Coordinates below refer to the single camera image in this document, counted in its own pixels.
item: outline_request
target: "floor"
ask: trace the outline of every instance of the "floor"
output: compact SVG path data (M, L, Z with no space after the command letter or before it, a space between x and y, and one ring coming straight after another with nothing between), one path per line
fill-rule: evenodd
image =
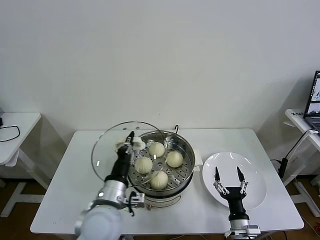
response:
M298 181L302 182L309 194L312 196L315 203L320 207L320 198L318 197L318 188L311 186L308 178L299 178ZM15 190L18 181L7 181L5 188L0 188L0 210L2 210L11 194ZM290 195L298 194L298 191L292 184L292 182L286 187ZM45 194L46 190L42 188L38 183L29 181L26 188L22 192L23 194ZM30 225L36 215L40 204L37 203L18 203L14 207L11 215L8 218L0 217L0 233L1 239L6 240L58 240L60 238L54 235L42 235L33 234L30 232ZM305 203L296 204L296 208L299 213L307 219L312 226L316 225L316 222L320 221L312 215L309 208ZM318 236L313 230L305 224L304 228L296 231L287 231L288 240L317 240ZM179 236L135 236L135 240L169 240ZM208 240L223 240L223 235L204 235ZM276 232L272 235L273 240L285 240L286 237L283 232ZM182 236L179 240L203 240L201 236Z

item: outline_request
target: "white plate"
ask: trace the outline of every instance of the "white plate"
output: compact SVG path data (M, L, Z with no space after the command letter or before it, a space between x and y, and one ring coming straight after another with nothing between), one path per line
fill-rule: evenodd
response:
M240 182L237 166L249 182L247 196L242 200L245 210L259 207L267 196L267 183L259 173L257 167L249 159L233 152L219 152L210 156L202 168L202 177L209 193L221 204L228 207L227 200L223 199L214 187L216 167L218 167L221 183L224 187L239 187Z

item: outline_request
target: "stainless steel pot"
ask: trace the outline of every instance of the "stainless steel pot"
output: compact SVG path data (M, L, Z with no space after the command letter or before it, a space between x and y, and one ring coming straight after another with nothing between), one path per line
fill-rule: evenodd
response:
M181 193L189 185L195 167L195 153L187 140L173 132L161 131L161 133L158 131L151 131L140 136L142 141L146 143L146 147L144 150L135 151L132 155L132 165L128 175L130 183L134 186L137 185L135 187L137 191L145 193L147 197L156 199L169 198ZM155 160L153 160L152 156L149 154L149 147L154 142L162 143L166 150L162 157ZM182 154L182 166L174 168L167 165L166 157L171 151L177 151ZM143 183L147 174L140 174L135 169L136 160L140 157L150 157L152 160L153 165L152 170L150 171L151 174L162 169L162 171L168 175L169 181L165 189L155 190L151 187L150 182Z

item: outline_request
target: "table leg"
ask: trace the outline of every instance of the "table leg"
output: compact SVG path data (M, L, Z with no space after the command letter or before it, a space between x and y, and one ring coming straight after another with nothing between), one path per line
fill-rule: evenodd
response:
M306 203L309 209L311 210L312 214L318 218L320 217L320 209L314 202L314 200L309 195L308 191L305 189L304 185L297 181L293 183L295 188L299 191L300 194L298 195L291 195L291 199L294 204Z
M50 184L50 178L35 165L35 163L19 149L19 158L21 159L23 166L28 174L31 175L42 187L48 189Z
M9 201L5 205L3 211L1 212L0 216L2 218L9 217L16 203L37 203L37 204L41 203L42 199L44 198L44 195L21 194L26 184L27 184L26 182L19 182L18 186L15 188Z
M310 183L312 186L318 185L319 186L319 193L320 193L320 174L318 176L316 176L314 179L312 179Z
M5 186L6 186L6 183L0 179L0 188L4 188Z
M282 178L282 182L287 186L310 162L319 158L318 150L310 143L309 147L296 157L288 167Z

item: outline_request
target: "steamed bun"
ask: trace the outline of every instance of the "steamed bun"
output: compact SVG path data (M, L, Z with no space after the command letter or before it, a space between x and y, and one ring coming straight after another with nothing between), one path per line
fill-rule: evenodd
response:
M168 185L168 182L169 182L168 175L163 171L156 171L155 173L157 175L154 178L151 179L151 181L150 181L151 186L155 190L165 189L166 186Z
M162 143L155 141L150 145L149 153L152 157L155 155L159 158L165 153L165 146Z
M166 163L172 168L180 167L183 161L184 161L184 158L182 154L177 151L171 151L166 156Z
M152 169L152 161L148 157L139 157L135 163L135 170L140 174L147 174Z

